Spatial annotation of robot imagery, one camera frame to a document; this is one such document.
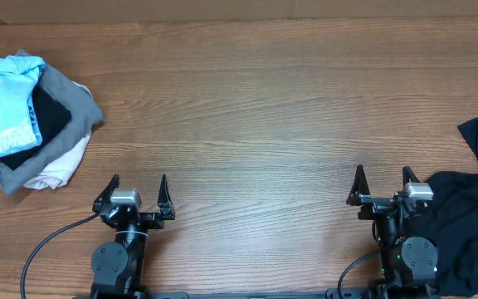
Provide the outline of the black t-shirt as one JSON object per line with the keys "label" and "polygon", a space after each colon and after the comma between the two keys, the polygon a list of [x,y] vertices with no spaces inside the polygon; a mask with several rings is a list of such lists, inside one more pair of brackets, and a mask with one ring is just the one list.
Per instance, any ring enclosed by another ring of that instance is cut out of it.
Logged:
{"label": "black t-shirt", "polygon": [[[458,130],[478,159],[478,117]],[[411,221],[413,232],[438,247],[439,294],[472,297],[478,294],[478,174],[441,171],[427,183],[433,200],[420,218]]]}

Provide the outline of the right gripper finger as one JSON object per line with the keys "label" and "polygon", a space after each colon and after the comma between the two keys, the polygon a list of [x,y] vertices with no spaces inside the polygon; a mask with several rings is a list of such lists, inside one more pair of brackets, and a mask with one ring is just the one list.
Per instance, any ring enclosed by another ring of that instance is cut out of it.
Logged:
{"label": "right gripper finger", "polygon": [[363,166],[359,164],[356,168],[354,182],[350,189],[346,204],[350,206],[361,206],[371,199],[368,181]]}
{"label": "right gripper finger", "polygon": [[420,180],[409,166],[404,166],[402,168],[402,185],[405,186],[408,183],[420,183]]}

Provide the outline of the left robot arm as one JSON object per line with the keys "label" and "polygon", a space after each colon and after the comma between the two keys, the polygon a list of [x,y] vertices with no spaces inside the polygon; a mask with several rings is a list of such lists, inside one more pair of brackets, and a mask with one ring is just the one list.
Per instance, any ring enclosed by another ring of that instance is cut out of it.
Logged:
{"label": "left robot arm", "polygon": [[168,180],[161,178],[157,212],[142,212],[142,200],[136,188],[122,189],[115,174],[93,203],[92,211],[102,223],[115,230],[115,240],[103,243],[93,252],[94,279],[91,298],[150,298],[142,283],[148,231],[164,228],[175,219],[168,191]]}

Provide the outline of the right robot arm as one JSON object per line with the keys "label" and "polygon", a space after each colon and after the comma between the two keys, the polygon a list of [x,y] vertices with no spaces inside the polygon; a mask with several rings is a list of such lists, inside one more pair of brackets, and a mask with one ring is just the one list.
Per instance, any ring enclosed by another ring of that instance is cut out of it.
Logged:
{"label": "right robot arm", "polygon": [[429,184],[421,182],[405,166],[402,169],[402,189],[391,198],[371,196],[368,181],[360,164],[346,204],[359,206],[358,219],[373,222],[373,238],[378,250],[352,262],[340,275],[337,295],[343,298],[345,276],[359,263],[371,257],[380,257],[382,279],[355,292],[360,298],[438,298],[433,284],[437,276],[438,250],[436,244],[416,235],[409,222],[421,216],[422,210],[433,200]]}

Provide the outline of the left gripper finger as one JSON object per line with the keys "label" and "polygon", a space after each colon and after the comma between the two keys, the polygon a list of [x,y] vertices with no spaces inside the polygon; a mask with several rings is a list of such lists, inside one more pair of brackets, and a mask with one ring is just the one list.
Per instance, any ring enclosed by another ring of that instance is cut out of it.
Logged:
{"label": "left gripper finger", "polygon": [[120,186],[120,176],[118,174],[114,174],[110,182],[107,186],[103,189],[103,191],[97,196],[95,199],[92,211],[94,213],[99,213],[106,203],[111,202],[111,196],[115,189]]}
{"label": "left gripper finger", "polygon": [[174,206],[168,190],[168,179],[165,174],[161,178],[157,205],[159,206],[160,213],[174,214]]}

